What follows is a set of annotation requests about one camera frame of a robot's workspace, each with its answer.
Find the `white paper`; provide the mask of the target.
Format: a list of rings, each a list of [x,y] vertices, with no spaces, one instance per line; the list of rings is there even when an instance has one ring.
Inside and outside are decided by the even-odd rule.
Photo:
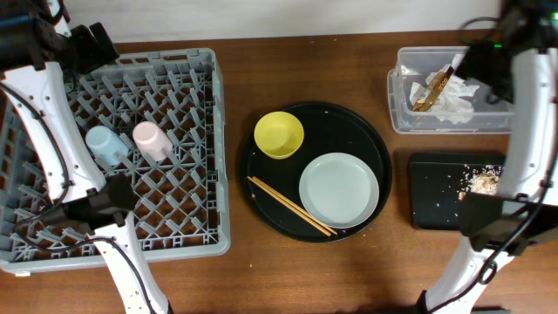
[[[431,72],[425,79],[427,87],[413,83],[409,97],[411,103],[415,105],[418,101],[425,101],[435,79],[443,81],[444,75],[450,69],[456,70],[464,56],[464,54],[456,54],[451,64],[444,65],[437,72]],[[452,74],[448,77],[440,95],[426,112],[434,113],[439,121],[448,120],[454,125],[467,123],[473,118],[474,109],[472,102],[466,98],[473,97],[479,88],[479,85],[466,85],[464,79]]]

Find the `gold snack wrapper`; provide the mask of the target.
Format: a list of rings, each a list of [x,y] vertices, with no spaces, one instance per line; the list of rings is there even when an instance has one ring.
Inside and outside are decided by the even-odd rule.
[[[442,93],[453,73],[454,68],[451,65],[446,70],[437,72],[425,91],[413,103],[412,110],[414,112],[427,112]]]

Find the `light blue plastic cup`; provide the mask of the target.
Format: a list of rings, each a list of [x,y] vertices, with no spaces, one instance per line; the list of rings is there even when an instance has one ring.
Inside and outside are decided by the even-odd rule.
[[[121,163],[120,157],[126,157],[129,153],[128,146],[110,128],[106,126],[95,126],[85,136],[85,143],[95,157],[99,157],[109,166],[117,166]]]

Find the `grey round plate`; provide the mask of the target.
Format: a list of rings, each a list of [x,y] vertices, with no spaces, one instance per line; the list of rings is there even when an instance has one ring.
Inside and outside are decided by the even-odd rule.
[[[372,216],[379,203],[378,179],[359,158],[345,153],[323,154],[303,170],[299,181],[303,207],[319,222],[349,229]]]

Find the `yellow bowl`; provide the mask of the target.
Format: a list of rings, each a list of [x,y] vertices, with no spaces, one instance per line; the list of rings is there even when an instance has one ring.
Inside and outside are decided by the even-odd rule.
[[[295,115],[285,111],[268,113],[256,123],[254,140],[268,157],[287,159],[303,144],[303,124]]]

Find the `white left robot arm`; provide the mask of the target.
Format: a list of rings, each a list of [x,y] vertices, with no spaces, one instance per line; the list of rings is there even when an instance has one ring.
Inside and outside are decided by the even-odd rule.
[[[1,3],[1,89],[16,108],[46,176],[51,205],[16,223],[15,234],[42,250],[27,232],[43,226],[77,227],[87,239],[61,248],[94,245],[104,258],[128,313],[170,313],[153,279],[133,226],[137,201],[124,174],[105,177],[93,161],[68,103],[65,75],[87,74],[119,58],[100,23],[68,27],[61,1]]]

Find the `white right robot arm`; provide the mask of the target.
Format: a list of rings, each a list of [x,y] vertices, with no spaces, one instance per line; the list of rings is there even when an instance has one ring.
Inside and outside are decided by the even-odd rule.
[[[506,1],[467,45],[455,73],[514,103],[510,142],[496,194],[464,197],[458,248],[417,313],[472,312],[504,266],[557,237],[557,3]]]

